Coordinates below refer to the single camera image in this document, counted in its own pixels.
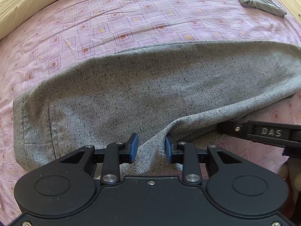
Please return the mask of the right gloved hand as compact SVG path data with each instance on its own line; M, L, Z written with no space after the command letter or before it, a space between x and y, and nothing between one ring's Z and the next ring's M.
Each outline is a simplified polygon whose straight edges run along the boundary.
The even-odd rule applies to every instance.
M300 159L288 158L288 160L279 167L277 174L282 179L290 182L292 199L296 205L300 193Z

